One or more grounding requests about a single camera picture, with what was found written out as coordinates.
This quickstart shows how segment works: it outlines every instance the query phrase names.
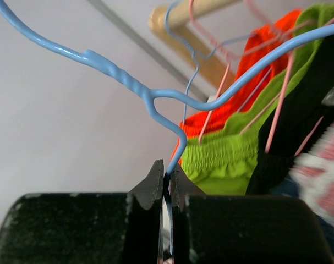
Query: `blue fabric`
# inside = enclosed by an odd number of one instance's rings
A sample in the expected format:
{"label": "blue fabric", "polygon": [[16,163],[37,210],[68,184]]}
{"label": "blue fabric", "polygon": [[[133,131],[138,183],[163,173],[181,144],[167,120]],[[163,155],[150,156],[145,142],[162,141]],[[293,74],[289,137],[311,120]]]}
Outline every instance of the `blue fabric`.
{"label": "blue fabric", "polygon": [[[274,187],[270,193],[271,195],[282,195],[299,198],[299,186],[290,177],[286,176],[284,180],[276,187]],[[325,235],[326,241],[334,255],[334,227],[328,224],[323,218],[316,215],[320,223],[322,231]]]}

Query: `wooden rod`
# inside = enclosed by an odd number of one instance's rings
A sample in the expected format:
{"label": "wooden rod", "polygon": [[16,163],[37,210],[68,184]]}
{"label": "wooden rod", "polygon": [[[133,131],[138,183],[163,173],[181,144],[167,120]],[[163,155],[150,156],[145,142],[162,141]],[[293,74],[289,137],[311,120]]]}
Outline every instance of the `wooden rod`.
{"label": "wooden rod", "polygon": [[[155,8],[149,17],[149,27],[152,33],[157,36],[161,41],[163,41],[169,48],[171,48],[182,60],[188,63],[193,69],[196,68],[194,61],[191,58],[190,52],[186,47],[179,41],[170,37],[170,35],[165,31],[165,27],[160,27],[158,24],[159,20],[163,20],[166,14],[167,7],[157,7]],[[179,26],[173,29],[173,32],[177,35],[186,39],[193,49],[202,52],[203,54],[209,54],[211,50],[205,45],[191,30],[187,28],[186,25]],[[197,57],[200,63],[199,73],[205,78],[210,84],[212,84],[216,89],[218,89],[221,80],[223,78],[226,66],[215,54],[213,54],[209,59],[204,60]],[[226,82],[222,88],[221,93],[228,89],[229,86],[234,82],[234,73],[229,72]]]}
{"label": "wooden rod", "polygon": [[[195,18],[199,18],[240,1],[241,0],[194,0],[193,14]],[[185,25],[189,20],[189,0],[183,0],[169,13],[168,25],[170,28],[176,28],[177,26]],[[164,21],[159,21],[159,25],[164,26]]]}

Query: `black fabric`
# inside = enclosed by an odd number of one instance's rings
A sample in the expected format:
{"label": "black fabric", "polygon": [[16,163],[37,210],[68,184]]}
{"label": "black fabric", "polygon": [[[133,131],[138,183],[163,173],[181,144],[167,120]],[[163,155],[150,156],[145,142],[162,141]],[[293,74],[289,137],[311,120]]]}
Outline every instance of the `black fabric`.
{"label": "black fabric", "polygon": [[270,188],[279,184],[293,165],[295,152],[317,121],[324,116],[303,152],[307,152],[334,121],[334,106],[321,103],[333,87],[334,35],[323,40],[307,73],[284,99],[269,153],[265,152],[265,146],[275,110],[261,127],[258,164],[246,194],[266,194]]}

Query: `blue hanger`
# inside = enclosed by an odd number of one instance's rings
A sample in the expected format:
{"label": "blue hanger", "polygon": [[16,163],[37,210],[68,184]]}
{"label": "blue hanger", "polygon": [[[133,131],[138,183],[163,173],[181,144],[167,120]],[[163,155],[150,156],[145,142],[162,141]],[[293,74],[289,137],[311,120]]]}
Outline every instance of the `blue hanger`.
{"label": "blue hanger", "polygon": [[171,206],[171,197],[168,191],[169,181],[171,174],[178,163],[178,160],[182,156],[186,145],[187,145],[187,136],[184,131],[176,124],[159,114],[154,105],[154,99],[156,98],[173,98],[179,100],[197,110],[201,111],[210,111],[213,110],[222,104],[224,104],[229,98],[231,98],[242,86],[244,86],[252,77],[260,72],[268,64],[284,55],[288,51],[293,50],[294,48],[301,46],[307,42],[327,37],[334,34],[334,24],[329,26],[320,27],[315,30],[303,33],[299,36],[296,36],[285,43],[281,44],[279,47],[274,49],[272,52],[264,56],[258,62],[256,62],[246,73],[244,73],[238,80],[236,80],[220,97],[209,103],[199,102],[182,92],[171,90],[171,89],[158,89],[152,90],[147,86],[143,85],[137,79],[133,78],[126,71],[116,66],[109,59],[103,57],[102,55],[87,49],[83,53],[79,53],[72,49],[66,48],[62,45],[59,45],[55,42],[52,42],[33,30],[27,27],[5,4],[4,0],[0,0],[0,13],[15,27],[20,33],[22,33],[29,40],[34,43],[52,51],[58,53],[62,56],[65,56],[69,59],[72,59],[76,62],[90,66],[118,81],[119,83],[125,85],[130,91],[141,97],[145,103],[146,109],[149,115],[158,123],[171,130],[180,138],[179,147],[176,150],[174,157],[172,158],[169,166],[167,167],[164,184],[163,184],[163,195],[166,200],[168,214],[170,220],[172,220],[172,206]]}
{"label": "blue hanger", "polygon": [[[172,3],[169,6],[169,8],[167,9],[166,15],[165,15],[165,29],[166,29],[166,32],[170,35],[170,37],[172,37],[173,39],[181,42],[187,48],[187,50],[191,53],[191,58],[196,65],[196,69],[195,69],[193,75],[191,76],[191,79],[189,80],[189,82],[186,86],[186,89],[185,89],[185,94],[188,95],[191,83],[194,81],[194,79],[195,79],[195,77],[196,77],[196,75],[197,75],[197,73],[199,72],[199,69],[200,69],[200,63],[196,59],[196,55],[200,56],[202,59],[209,59],[217,51],[217,48],[214,48],[208,55],[205,55],[204,53],[202,53],[200,51],[195,51],[186,39],[184,39],[183,37],[175,34],[170,29],[170,27],[168,25],[168,17],[169,17],[169,14],[170,14],[171,10],[173,9],[173,7],[175,7],[178,3],[179,3],[179,1],[176,1],[176,2]],[[230,45],[230,44],[233,44],[233,43],[236,43],[236,42],[247,40],[251,36],[252,36],[252,34],[247,34],[245,36],[240,36],[240,37],[232,38],[230,40],[225,40],[225,41],[221,42],[221,46]],[[185,103],[184,104],[184,113],[183,113],[183,124],[185,123],[186,115],[187,115],[187,104]]]}
{"label": "blue hanger", "polygon": [[265,74],[265,76],[263,76],[263,78],[260,80],[260,82],[256,85],[255,89],[250,93],[250,95],[248,96],[248,98],[246,98],[246,100],[243,102],[243,104],[239,107],[239,109],[237,110],[237,113],[239,113],[243,109],[243,107],[250,100],[250,98],[252,97],[252,95],[254,95],[254,93],[258,90],[258,88],[260,87],[260,85],[265,81],[265,79],[267,78],[267,76],[269,75],[269,73],[271,71],[272,71],[272,69],[270,68],[267,71],[267,73]]}

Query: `white ceiling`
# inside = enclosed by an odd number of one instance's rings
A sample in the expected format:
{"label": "white ceiling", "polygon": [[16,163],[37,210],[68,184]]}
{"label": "white ceiling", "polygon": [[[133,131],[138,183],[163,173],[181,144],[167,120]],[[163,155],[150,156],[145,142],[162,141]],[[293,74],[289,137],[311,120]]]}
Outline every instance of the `white ceiling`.
{"label": "white ceiling", "polygon": [[[153,45],[162,55],[169,59],[186,76],[192,75],[192,70],[180,60],[168,47],[157,39],[149,30],[147,21],[154,7],[162,4],[169,5],[174,0],[103,0],[121,18],[123,18],[137,33]],[[308,7],[315,0],[254,0],[254,3],[265,12],[272,21],[276,21],[294,8]],[[334,0],[321,0],[320,2],[334,2]],[[244,3],[234,4],[228,8],[219,10],[199,20],[219,41],[249,34],[252,29],[261,26],[256,18],[251,15]],[[229,45],[231,51],[240,53],[245,46],[245,41]],[[232,64],[236,72],[238,62]],[[215,92],[208,83],[197,78],[195,83],[210,95]]]}

